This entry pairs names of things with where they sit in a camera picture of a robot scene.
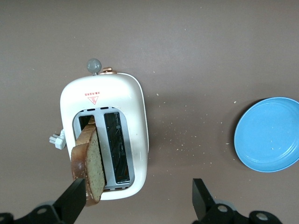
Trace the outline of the brown bread slice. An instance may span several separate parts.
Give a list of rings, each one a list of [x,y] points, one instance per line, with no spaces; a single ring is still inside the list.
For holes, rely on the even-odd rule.
[[[74,180],[85,179],[85,205],[99,203],[104,191],[105,174],[94,117],[89,119],[71,151],[71,171]]]

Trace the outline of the white toaster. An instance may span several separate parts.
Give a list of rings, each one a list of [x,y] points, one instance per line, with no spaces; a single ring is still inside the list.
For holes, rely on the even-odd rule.
[[[131,75],[87,63],[90,76],[70,82],[62,91],[60,111],[69,151],[90,119],[95,122],[105,175],[102,200],[136,194],[147,174],[149,137],[144,96]]]

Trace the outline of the white toaster power plug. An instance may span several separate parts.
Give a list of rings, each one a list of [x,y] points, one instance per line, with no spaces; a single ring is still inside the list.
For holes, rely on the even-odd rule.
[[[49,137],[49,143],[54,144],[55,148],[62,150],[66,146],[66,137],[64,129],[61,130],[60,134],[54,134]]]

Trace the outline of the blue plate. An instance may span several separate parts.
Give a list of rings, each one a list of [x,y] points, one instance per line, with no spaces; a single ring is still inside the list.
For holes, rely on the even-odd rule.
[[[299,102],[267,98],[240,118],[234,134],[240,161],[258,172],[277,172],[299,161]]]

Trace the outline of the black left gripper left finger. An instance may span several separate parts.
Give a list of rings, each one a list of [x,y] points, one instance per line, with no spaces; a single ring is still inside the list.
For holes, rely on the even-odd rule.
[[[52,204],[42,205],[14,224],[74,224],[85,206],[85,179],[78,178]]]

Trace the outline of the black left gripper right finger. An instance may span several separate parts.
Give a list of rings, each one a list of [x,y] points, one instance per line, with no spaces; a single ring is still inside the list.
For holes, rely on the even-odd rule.
[[[230,206],[215,202],[200,178],[192,181],[192,204],[197,216],[192,224],[280,224],[269,212],[255,210],[245,217]]]

